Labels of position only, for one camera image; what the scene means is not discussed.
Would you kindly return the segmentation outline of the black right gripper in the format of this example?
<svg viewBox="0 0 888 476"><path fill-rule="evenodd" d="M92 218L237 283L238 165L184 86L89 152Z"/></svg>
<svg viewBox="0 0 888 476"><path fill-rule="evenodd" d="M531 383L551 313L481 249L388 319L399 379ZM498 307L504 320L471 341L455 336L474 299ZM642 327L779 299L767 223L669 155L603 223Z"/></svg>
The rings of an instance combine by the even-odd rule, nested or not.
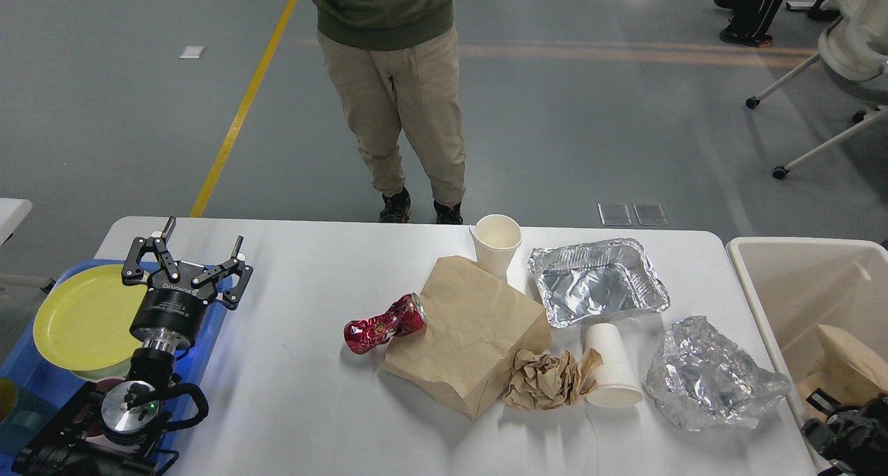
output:
<svg viewBox="0 0 888 476"><path fill-rule="evenodd" d="M830 417L823 422L809 419L803 438L824 459L847 475L887 474L887 397L879 395L865 406L846 405L815 388L805 398L814 411L811 417Z"/></svg>

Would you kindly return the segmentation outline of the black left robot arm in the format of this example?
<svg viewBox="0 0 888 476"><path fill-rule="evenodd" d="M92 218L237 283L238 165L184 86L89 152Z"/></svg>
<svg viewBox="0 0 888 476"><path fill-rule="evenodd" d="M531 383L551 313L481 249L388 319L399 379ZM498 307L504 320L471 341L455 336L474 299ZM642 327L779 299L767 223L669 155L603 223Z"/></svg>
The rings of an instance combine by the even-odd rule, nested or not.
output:
<svg viewBox="0 0 888 476"><path fill-rule="evenodd" d="M176 365L196 346L213 306L236 309L254 273L235 239L215 265L176 259L168 249L176 226L131 242L122 287L139 287L129 333L137 341L123 377L88 381L14 457L22 475L162 475L180 453L165 438L200 425L210 408L199 385Z"/></svg>

